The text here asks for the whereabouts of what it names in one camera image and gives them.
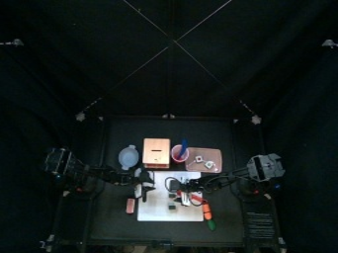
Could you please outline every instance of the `black tabletop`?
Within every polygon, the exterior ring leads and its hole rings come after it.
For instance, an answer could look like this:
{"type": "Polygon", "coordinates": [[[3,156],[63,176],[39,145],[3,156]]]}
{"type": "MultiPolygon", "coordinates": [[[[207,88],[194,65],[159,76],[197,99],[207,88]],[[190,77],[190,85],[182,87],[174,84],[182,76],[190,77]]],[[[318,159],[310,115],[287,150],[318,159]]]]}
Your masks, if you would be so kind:
{"type": "MultiPolygon", "coordinates": [[[[82,138],[74,145],[78,157],[86,163],[106,164],[114,168],[120,168],[118,155],[130,144],[136,145],[140,153],[136,167],[143,167],[145,138],[169,138],[170,147],[181,144],[185,138],[190,147],[221,149],[222,172],[246,166],[251,156],[263,152],[261,131],[250,121],[111,118],[100,126],[94,123],[82,125],[79,135],[82,138]]],[[[183,169],[183,165],[170,165],[173,171],[183,169]]],[[[132,187],[106,184],[95,202],[88,243],[169,241],[182,246],[243,244],[241,203],[229,187],[203,193],[217,223],[214,231],[206,221],[138,221],[138,206],[134,214],[126,214],[127,199],[132,195],[132,187]]]]}

